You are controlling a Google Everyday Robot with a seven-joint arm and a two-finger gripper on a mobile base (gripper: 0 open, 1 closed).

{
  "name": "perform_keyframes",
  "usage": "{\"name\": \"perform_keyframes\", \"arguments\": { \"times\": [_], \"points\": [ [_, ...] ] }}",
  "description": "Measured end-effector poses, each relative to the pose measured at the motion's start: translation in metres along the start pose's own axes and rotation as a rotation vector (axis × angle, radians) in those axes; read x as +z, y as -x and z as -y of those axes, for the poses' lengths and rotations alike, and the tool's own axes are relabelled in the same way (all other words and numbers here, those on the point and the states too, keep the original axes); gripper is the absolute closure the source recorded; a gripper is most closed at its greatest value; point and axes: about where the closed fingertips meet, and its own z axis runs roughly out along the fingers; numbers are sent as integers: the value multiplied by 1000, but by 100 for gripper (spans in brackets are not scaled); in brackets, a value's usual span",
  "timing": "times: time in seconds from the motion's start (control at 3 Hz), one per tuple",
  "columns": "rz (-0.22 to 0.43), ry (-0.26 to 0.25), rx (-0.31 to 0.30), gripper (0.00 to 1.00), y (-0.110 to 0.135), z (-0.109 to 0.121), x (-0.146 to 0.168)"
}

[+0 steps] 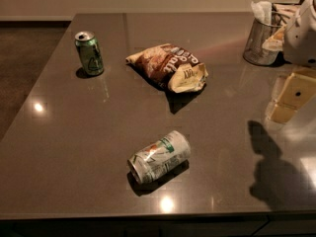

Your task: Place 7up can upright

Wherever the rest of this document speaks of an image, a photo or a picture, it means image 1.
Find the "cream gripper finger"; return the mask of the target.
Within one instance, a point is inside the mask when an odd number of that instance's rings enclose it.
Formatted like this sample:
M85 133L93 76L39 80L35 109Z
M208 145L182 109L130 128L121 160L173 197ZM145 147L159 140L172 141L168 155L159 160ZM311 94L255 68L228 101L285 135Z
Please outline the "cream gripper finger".
M262 48L268 51L283 51L284 31L285 26L273 31L262 44Z
M316 95L316 71L298 67L287 76L278 76L269 102L269 120L287 123Z

